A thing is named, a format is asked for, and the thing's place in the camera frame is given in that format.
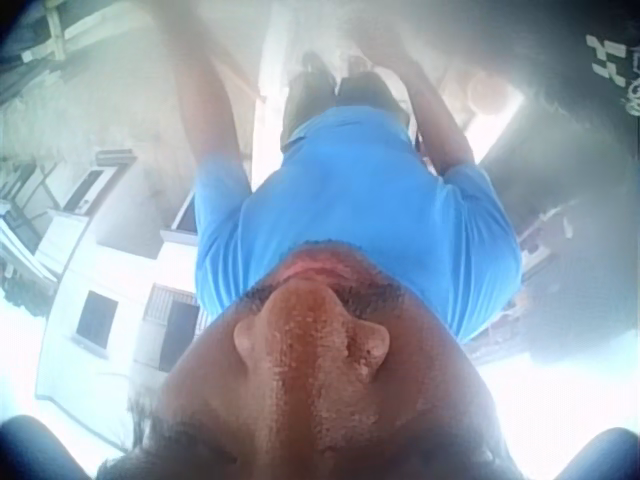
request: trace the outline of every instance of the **blue shirt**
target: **blue shirt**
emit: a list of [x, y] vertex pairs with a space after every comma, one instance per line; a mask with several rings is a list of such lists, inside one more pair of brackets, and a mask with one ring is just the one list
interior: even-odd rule
[[461, 342], [520, 284], [513, 229], [474, 165], [432, 175], [389, 114], [337, 107], [294, 132], [282, 167], [252, 193], [239, 159], [196, 179], [196, 289], [215, 318], [310, 241], [357, 247]]

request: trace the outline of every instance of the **nose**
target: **nose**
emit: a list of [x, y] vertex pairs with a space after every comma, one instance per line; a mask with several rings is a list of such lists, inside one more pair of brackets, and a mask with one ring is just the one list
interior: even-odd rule
[[370, 382], [389, 351], [389, 332], [351, 316], [333, 290], [309, 279], [291, 279], [271, 294], [260, 313], [234, 330], [238, 354], [257, 372], [318, 374], [319, 365]]

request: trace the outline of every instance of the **sleeve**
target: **sleeve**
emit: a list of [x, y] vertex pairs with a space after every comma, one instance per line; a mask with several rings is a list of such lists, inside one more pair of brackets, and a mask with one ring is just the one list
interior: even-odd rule
[[482, 330], [520, 287], [522, 257], [487, 174], [460, 165], [444, 176], [456, 212], [450, 328], [461, 342]]
[[236, 290], [239, 282], [238, 259], [230, 258], [232, 252], [227, 250], [235, 243], [240, 210], [250, 196], [249, 179], [237, 159], [211, 155], [199, 165], [194, 193], [198, 229], [196, 295], [212, 316], [221, 313], [226, 302], [222, 296], [230, 296], [228, 292]]

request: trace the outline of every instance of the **mustache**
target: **mustache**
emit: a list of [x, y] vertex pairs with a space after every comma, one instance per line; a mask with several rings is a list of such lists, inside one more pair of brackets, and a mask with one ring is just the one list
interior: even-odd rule
[[[287, 280], [257, 285], [242, 296], [239, 304], [259, 312], [271, 294], [286, 282]], [[370, 283], [348, 287], [329, 285], [329, 288], [338, 297], [347, 313], [359, 319], [367, 318], [381, 310], [393, 310], [399, 306], [403, 298], [401, 287], [393, 283]]]

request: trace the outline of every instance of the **hair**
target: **hair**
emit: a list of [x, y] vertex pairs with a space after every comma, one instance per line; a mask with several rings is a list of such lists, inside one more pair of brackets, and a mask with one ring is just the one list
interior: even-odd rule
[[[139, 396], [129, 402], [133, 421], [133, 440], [129, 451], [122, 457], [104, 462], [98, 469], [96, 480], [164, 480], [173, 478], [223, 478], [212, 464], [224, 462], [186, 461], [180, 450], [203, 449], [206, 441], [197, 434], [171, 435], [166, 423], [153, 414], [152, 403]], [[504, 441], [497, 447], [484, 448], [477, 455], [470, 455], [463, 446], [454, 446], [446, 453], [446, 470], [435, 468], [429, 478], [454, 478], [457, 480], [523, 480], [524, 476], [511, 458]]]

